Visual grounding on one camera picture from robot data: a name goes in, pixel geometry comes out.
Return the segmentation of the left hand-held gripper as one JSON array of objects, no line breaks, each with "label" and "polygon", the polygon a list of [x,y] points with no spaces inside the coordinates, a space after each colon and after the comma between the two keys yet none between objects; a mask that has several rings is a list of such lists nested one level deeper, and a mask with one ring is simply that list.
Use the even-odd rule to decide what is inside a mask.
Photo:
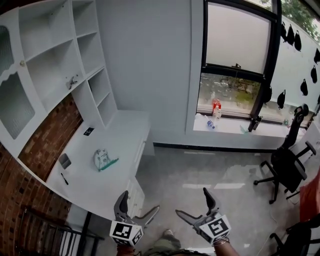
[{"label": "left hand-held gripper", "polygon": [[128,216],[129,192],[124,191],[114,205],[115,220],[111,222],[109,236],[118,245],[134,247],[144,235],[144,227],[148,226],[160,210],[157,205],[142,217]]}]

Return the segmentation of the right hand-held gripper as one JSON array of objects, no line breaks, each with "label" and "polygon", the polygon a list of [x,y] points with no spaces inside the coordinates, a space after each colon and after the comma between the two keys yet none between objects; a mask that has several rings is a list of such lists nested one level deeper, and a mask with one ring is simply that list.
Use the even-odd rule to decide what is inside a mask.
[{"label": "right hand-held gripper", "polygon": [[198,235],[213,245],[229,235],[231,225],[227,216],[219,212],[220,203],[217,197],[206,187],[203,188],[203,193],[208,208],[206,215],[195,217],[178,209],[175,213],[187,224],[193,226]]}]

